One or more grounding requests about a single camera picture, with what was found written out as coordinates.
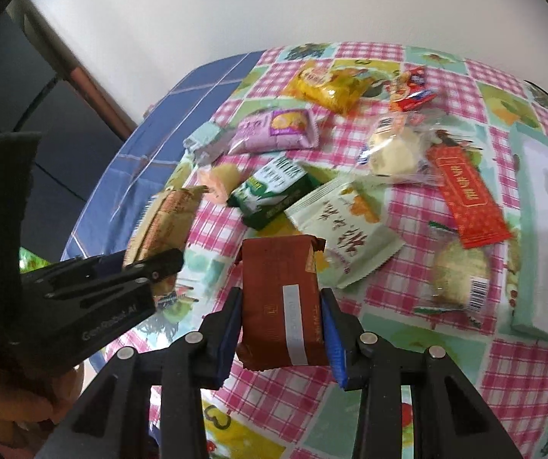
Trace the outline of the left hand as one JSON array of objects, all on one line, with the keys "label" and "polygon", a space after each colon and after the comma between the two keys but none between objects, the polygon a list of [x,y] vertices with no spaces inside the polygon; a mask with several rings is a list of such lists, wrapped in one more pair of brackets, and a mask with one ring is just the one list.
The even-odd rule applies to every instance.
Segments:
[{"label": "left hand", "polygon": [[18,448],[23,441],[20,423],[51,420],[59,423],[82,392],[84,364],[52,379],[53,400],[28,390],[0,386],[0,443]]}]

